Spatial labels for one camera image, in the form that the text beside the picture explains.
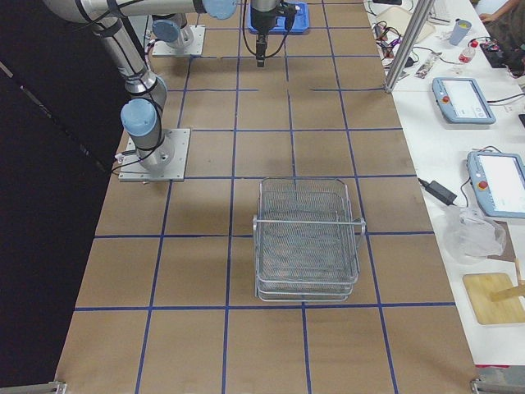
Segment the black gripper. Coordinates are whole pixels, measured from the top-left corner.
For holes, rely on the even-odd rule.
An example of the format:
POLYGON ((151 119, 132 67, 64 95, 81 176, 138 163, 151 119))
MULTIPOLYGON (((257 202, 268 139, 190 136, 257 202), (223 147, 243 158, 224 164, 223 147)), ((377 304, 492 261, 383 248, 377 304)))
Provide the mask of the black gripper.
POLYGON ((255 58, 257 67, 264 67, 267 51, 267 35, 276 24, 277 18, 284 18, 284 30, 289 32, 297 14, 296 5, 287 1, 253 0, 250 2, 251 26, 257 31, 255 58))

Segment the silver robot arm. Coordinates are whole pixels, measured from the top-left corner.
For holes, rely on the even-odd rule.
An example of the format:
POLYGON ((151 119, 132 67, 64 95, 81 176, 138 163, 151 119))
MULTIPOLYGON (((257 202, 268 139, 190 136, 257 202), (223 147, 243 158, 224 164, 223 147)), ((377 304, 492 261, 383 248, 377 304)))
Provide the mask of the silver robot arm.
POLYGON ((235 1, 46 1, 44 5, 64 21, 89 27, 115 62, 130 101, 121 110, 121 121, 135 144, 134 163, 160 172, 172 161, 174 146, 162 130, 167 87, 150 71, 123 25, 128 16, 185 16, 207 14, 218 20, 233 16, 235 1))
MULTIPOLYGON (((195 3, 194 8, 197 13, 207 13, 219 20, 229 19, 233 16, 238 4, 237 1, 195 1, 195 3)), ((243 3, 241 17, 244 45, 254 55, 257 67, 264 67, 266 59, 276 56, 284 46, 286 38, 293 27, 298 7, 296 4, 287 1, 251 1, 249 10, 251 26, 257 33, 255 50, 249 47, 244 31, 247 11, 246 1, 243 3), (274 53, 267 54, 268 36, 271 30, 277 26, 279 17, 284 19, 285 34, 277 50, 274 53)), ((154 15, 152 28, 155 37, 172 48, 182 49, 190 45, 194 40, 184 11, 182 13, 154 15)))

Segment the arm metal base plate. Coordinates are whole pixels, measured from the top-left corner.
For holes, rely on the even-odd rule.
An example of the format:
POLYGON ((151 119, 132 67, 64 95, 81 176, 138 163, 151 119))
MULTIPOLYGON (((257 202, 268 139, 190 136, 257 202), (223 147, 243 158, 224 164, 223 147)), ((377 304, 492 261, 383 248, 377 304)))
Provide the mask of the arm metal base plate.
POLYGON ((151 156, 138 162, 135 144, 129 137, 122 167, 117 169, 120 181, 183 181, 189 151, 190 129, 163 129, 163 144, 151 156))
POLYGON ((204 25, 155 25, 153 34, 157 40, 153 46, 154 57, 201 56, 205 36, 204 25))

